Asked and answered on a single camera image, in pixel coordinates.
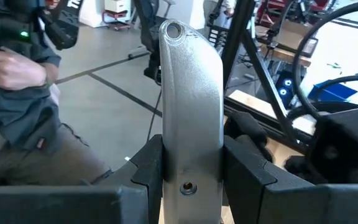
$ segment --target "wooden workbench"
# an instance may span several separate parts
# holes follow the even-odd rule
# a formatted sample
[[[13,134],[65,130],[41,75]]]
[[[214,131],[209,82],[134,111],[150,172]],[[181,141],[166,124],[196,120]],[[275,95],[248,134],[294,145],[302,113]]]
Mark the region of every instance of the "wooden workbench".
[[[256,34],[258,37],[263,37],[266,35],[269,28],[263,27],[263,26],[256,26]],[[283,25],[283,29],[280,32],[280,39],[278,42],[280,44],[289,46],[292,49],[297,49],[299,46],[299,43],[302,41],[303,37],[307,33],[308,28],[301,24],[295,24],[293,22],[286,22]],[[315,47],[317,42],[309,42],[305,50],[312,52],[312,49]],[[260,48],[260,51],[262,55],[265,55],[267,52],[267,46],[265,44],[260,44],[258,46]],[[281,61],[292,63],[293,58],[295,54],[292,52],[289,52],[287,50],[280,49],[276,47],[273,50],[273,58],[279,59]],[[300,65],[303,65],[305,67],[309,67],[311,65],[312,58],[311,57],[300,57]]]
[[[266,101],[260,100],[254,96],[251,96],[247,93],[243,93],[239,90],[233,92],[230,96],[233,100],[236,100],[242,104],[252,107],[258,111],[265,113],[268,116],[276,118],[275,113],[273,111],[270,103]],[[296,119],[293,123],[295,128],[302,130],[306,133],[313,134],[314,133],[314,123],[303,118]],[[294,155],[300,155],[298,152],[293,149],[280,144],[279,142],[274,141],[273,139],[268,139],[267,149],[273,154],[275,165],[283,168],[285,161]],[[234,220],[229,207],[222,206],[222,220],[224,224],[234,224]],[[163,217],[163,204],[161,203],[161,211],[160,211],[160,221],[159,224],[164,224]]]

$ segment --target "cable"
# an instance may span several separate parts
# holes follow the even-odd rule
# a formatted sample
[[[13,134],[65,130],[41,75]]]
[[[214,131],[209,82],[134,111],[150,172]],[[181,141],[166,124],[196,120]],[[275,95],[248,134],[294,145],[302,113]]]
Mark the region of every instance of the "cable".
[[[258,25],[261,25],[262,24],[262,19],[263,19],[263,16],[265,15],[265,13],[267,14],[269,12],[269,0],[265,0],[264,1],[264,5],[261,6],[261,7],[264,7],[264,11],[262,12],[262,14],[260,15],[260,18],[258,18]]]
[[[277,74],[275,74],[275,75],[272,75],[272,78],[273,78],[273,77],[276,77],[276,76],[279,76],[279,75],[280,75],[279,73],[277,73]],[[258,81],[258,80],[259,80],[259,78],[256,78],[256,79],[251,80],[251,81],[242,82],[242,83],[239,83],[239,84],[236,84],[236,85],[233,85],[233,86],[229,86],[227,89],[234,88],[234,87],[237,87],[237,86],[242,86],[242,85],[245,85],[245,84],[248,84],[248,83],[252,83],[252,82],[256,82],[256,81]]]
[[[312,105],[318,109],[318,111],[324,111],[328,113],[337,113],[347,110],[358,109],[357,104],[349,103],[349,102],[340,102],[340,101],[323,101],[323,102],[313,102]],[[307,115],[308,112],[305,110],[303,106],[299,106],[293,108],[287,114],[287,118],[290,121],[293,121],[297,118],[300,118],[304,115]]]
[[[307,99],[305,93],[300,88],[301,84],[301,72],[300,72],[300,66],[299,66],[299,58],[301,56],[301,53],[308,43],[309,39],[315,35],[315,33],[325,24],[331,22],[334,19],[337,19],[338,17],[344,16],[346,14],[357,12],[358,11],[358,2],[345,6],[343,8],[338,9],[337,11],[332,12],[331,14],[328,14],[326,17],[322,18],[320,21],[318,21],[305,35],[303,40],[300,42],[298,49],[296,50],[296,54],[293,59],[293,68],[292,68],[292,78],[294,81],[293,90],[295,95],[298,97],[299,101],[301,102],[302,106],[305,107],[305,110],[308,114],[312,115],[312,117],[316,120],[319,120],[321,118],[321,115],[318,113],[318,110],[310,103],[310,101]]]
[[[152,116],[152,120],[150,122],[149,132],[147,133],[147,141],[146,142],[148,142],[150,140],[150,135],[152,134],[154,118],[155,118],[155,115],[157,114],[158,105],[160,104],[160,100],[161,100],[161,95],[162,95],[162,89],[160,90],[160,93],[158,94],[157,103],[155,104],[155,108],[153,110],[153,116]]]
[[[237,60],[236,65],[243,64],[247,68],[251,68],[252,65],[250,66],[250,65],[247,64],[247,63],[250,63],[250,60],[246,59],[247,57],[248,57],[247,52],[244,55],[239,54],[239,59]]]
[[[280,35],[281,35],[281,31],[283,29],[283,25],[284,25],[284,21],[287,18],[287,14],[290,12],[290,9],[292,7],[292,4],[295,2],[295,0],[290,0],[286,3],[283,12],[280,14],[280,17],[278,18],[278,23],[276,22],[275,24],[273,24],[270,29],[267,31],[269,33],[269,31],[273,32],[273,34],[271,36],[269,36],[268,40],[269,40],[269,45],[271,45],[273,43],[273,39],[276,38],[276,40],[274,40],[274,46],[276,47],[276,45],[278,44]]]
[[[358,75],[349,75],[345,77],[335,78],[333,80],[327,80],[316,89],[316,93],[314,94],[313,100],[318,101],[318,96],[322,94],[323,90],[327,89],[332,85],[343,83],[343,82],[354,82],[354,81],[358,81]]]
[[[266,58],[267,58],[267,56],[268,56],[270,50],[271,50],[271,49],[268,49],[268,50],[267,50],[267,52],[266,52],[266,54],[265,54],[265,57],[264,57],[264,61],[266,61]],[[270,60],[273,59],[273,54],[274,54],[274,49],[273,49],[272,54],[270,54]],[[279,74],[279,73],[276,73],[275,75],[272,75],[272,78],[273,78],[273,77],[276,77],[276,76],[278,76],[278,75],[280,75],[280,74]],[[258,81],[258,80],[259,80],[259,78],[256,78],[256,79],[253,79],[253,80],[251,80],[251,81],[246,81],[246,82],[242,82],[242,83],[239,83],[239,84],[236,84],[236,85],[233,85],[233,86],[228,86],[228,87],[226,87],[226,89],[228,90],[228,89],[230,89],[230,88],[234,88],[234,87],[237,87],[237,86],[242,86],[242,85],[245,85],[245,84],[248,84],[248,83],[256,82],[256,81]]]
[[[161,86],[161,83],[158,81],[158,71],[160,69],[157,67],[157,69],[154,71],[154,82],[155,84],[157,84],[158,86]]]

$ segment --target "metal rod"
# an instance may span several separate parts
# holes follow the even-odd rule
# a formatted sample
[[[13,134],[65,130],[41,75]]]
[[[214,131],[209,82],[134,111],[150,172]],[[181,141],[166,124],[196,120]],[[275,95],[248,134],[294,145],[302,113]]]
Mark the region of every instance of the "metal rod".
[[[297,142],[290,141],[285,133],[282,131],[282,127],[277,119],[272,118],[271,116],[263,113],[262,111],[256,110],[251,106],[244,105],[236,100],[231,99],[230,97],[225,97],[224,99],[224,113],[229,115],[233,111],[242,111],[250,113],[253,118],[255,118],[259,125],[263,127],[266,131],[267,136],[279,143],[282,143],[295,151],[299,152],[300,154],[306,154],[306,147],[302,144],[298,144]],[[311,135],[305,133],[300,130],[296,130],[299,136],[302,139],[311,138]]]
[[[272,77],[267,70],[266,64],[264,64],[264,60],[258,53],[258,48],[255,46],[254,39],[247,30],[242,35],[242,44],[247,51],[249,60],[258,75],[259,81],[267,95],[269,103],[272,105],[283,132],[289,140],[295,141],[296,137],[294,136],[294,129],[292,123],[287,120],[287,111],[283,101],[281,100],[280,95],[278,95]]]
[[[237,60],[239,43],[242,42],[283,132],[291,141],[294,141],[296,139],[294,137],[294,130],[291,123],[286,119],[287,112],[285,107],[277,93],[276,87],[266,65],[259,55],[258,48],[255,45],[255,40],[246,29],[246,24],[254,15],[255,5],[256,2],[254,0],[239,0],[237,2],[232,24],[230,26],[229,33],[227,34],[226,44],[222,54],[223,84],[226,87],[229,83],[232,69],[236,64],[235,62]]]
[[[166,224],[218,224],[222,205],[222,62],[179,21],[160,28]]]
[[[238,58],[238,50],[241,43],[241,35],[252,17],[255,6],[253,0],[238,0],[231,21],[226,43],[222,53],[223,62],[223,87],[226,89],[232,70]]]

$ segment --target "gray floor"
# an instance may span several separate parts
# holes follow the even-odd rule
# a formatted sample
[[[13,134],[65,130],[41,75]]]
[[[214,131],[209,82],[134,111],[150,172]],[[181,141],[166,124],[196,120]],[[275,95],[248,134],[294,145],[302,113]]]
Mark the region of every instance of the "gray floor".
[[[139,43],[133,31],[82,27],[77,45],[58,52],[63,59],[60,117],[113,170],[145,144],[159,93],[154,81],[143,76],[147,56],[126,61]],[[162,119],[156,116],[152,135],[161,131]]]

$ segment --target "aluminum crank arm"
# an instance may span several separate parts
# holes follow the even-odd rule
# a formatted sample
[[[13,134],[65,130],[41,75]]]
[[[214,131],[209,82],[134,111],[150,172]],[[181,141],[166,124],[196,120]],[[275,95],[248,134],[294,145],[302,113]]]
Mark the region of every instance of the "aluminum crank arm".
[[[160,28],[165,223],[218,224],[222,205],[223,66],[188,25]]]

